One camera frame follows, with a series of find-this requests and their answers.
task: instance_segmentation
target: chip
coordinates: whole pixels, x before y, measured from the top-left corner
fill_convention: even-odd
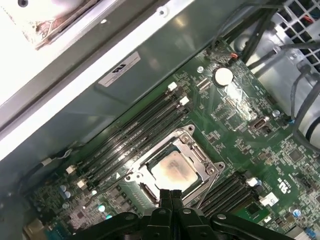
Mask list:
[[[77,217],[78,217],[79,219],[82,219],[84,216],[85,216],[85,215],[83,214],[82,211],[77,214]]]
[[[260,210],[260,208],[255,203],[250,204],[246,209],[251,215],[255,215]]]
[[[293,162],[297,162],[303,158],[303,155],[299,150],[294,149],[292,152],[289,153],[289,157],[292,159]]]

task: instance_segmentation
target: gray cable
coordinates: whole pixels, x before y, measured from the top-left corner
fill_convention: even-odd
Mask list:
[[[313,86],[312,90],[309,92],[305,100],[303,101],[297,115],[296,119],[293,125],[293,136],[306,148],[311,149],[312,151],[320,154],[320,148],[312,145],[308,140],[305,138],[305,136],[299,131],[299,126],[306,116],[308,110],[312,106],[312,104],[317,99],[318,95],[320,94],[320,75],[315,74],[312,76],[315,80],[317,80],[317,83]]]
[[[291,99],[291,119],[292,120],[295,119],[297,86],[298,86],[300,80],[303,79],[306,75],[308,75],[311,72],[311,66],[308,64],[303,65],[300,69],[300,72],[301,72],[300,75],[294,81],[294,83],[292,84],[292,88],[291,88],[290,99]]]

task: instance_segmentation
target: wire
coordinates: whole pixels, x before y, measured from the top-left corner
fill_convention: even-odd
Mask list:
[[[306,148],[311,149],[312,151],[320,154],[320,148],[312,145],[305,136],[299,131],[299,126],[301,125],[302,120],[306,116],[308,110],[312,106],[312,104],[317,99],[318,95],[320,94],[320,76],[319,74],[314,74],[312,77],[317,80],[317,83],[313,86],[312,90],[309,92],[307,97],[304,99],[297,116],[295,118],[295,122],[293,125],[293,136]]]
[[[246,29],[251,27],[256,21],[258,21],[263,14],[262,10],[259,10],[252,15],[248,16],[244,19],[239,25],[234,27],[231,31],[229,31],[226,35],[223,36],[223,39],[226,40],[228,44],[231,44],[241,33],[243,33]]]
[[[285,44],[280,46],[281,50],[289,50],[289,49],[318,49],[320,48],[320,42],[303,42],[303,43],[291,43],[291,44]],[[277,52],[275,50],[269,51],[266,55],[261,57],[259,60],[251,63],[248,66],[248,69],[252,70],[261,64],[264,64],[266,61],[271,59],[274,55],[276,55]]]
[[[305,134],[305,138],[308,140],[308,142],[310,143],[311,141],[311,137],[315,131],[315,129],[317,128],[317,126],[320,124],[320,116],[318,116],[313,123],[311,123],[311,125],[309,126],[308,130],[306,131]]]
[[[303,65],[300,69],[300,75],[297,77],[297,79],[293,82],[291,93],[290,93],[290,99],[291,99],[291,119],[295,119],[295,107],[296,107],[296,92],[297,92],[297,86],[301,79],[303,79],[307,74],[311,72],[311,66],[306,64]]]
[[[276,12],[276,9],[267,11],[258,22],[252,36],[250,37],[242,51],[241,60],[245,64],[248,62],[252,54],[255,52],[264,32],[270,26],[271,19]]]
[[[255,69],[256,67],[260,66],[261,64],[264,64],[266,61],[268,61],[270,58],[272,58],[276,54],[277,54],[277,52],[275,50],[269,51],[266,55],[262,56],[258,61],[251,63],[248,66],[248,69],[249,70]]]
[[[226,20],[221,24],[221,26],[217,29],[216,35],[212,39],[211,48],[214,49],[216,46],[217,39],[221,36],[221,33],[225,30],[226,26],[229,22],[234,18],[234,16],[240,12],[243,8],[254,7],[257,9],[279,9],[284,8],[283,5],[275,5],[275,4],[259,4],[259,3],[242,3],[239,7],[231,12],[231,14],[226,18]]]

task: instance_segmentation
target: metal frame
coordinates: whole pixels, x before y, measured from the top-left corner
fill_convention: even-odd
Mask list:
[[[157,9],[167,1],[142,0],[139,6],[134,1],[125,1],[116,9],[104,9],[90,34],[1,105],[0,160],[193,2],[173,0],[166,6],[171,11],[160,14]],[[101,18],[112,24],[100,23]]]

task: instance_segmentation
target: integrated circuit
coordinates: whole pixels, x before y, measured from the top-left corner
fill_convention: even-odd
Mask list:
[[[292,159],[294,163],[296,163],[299,160],[301,160],[304,156],[298,149],[294,149],[292,152],[289,153],[289,157]]]

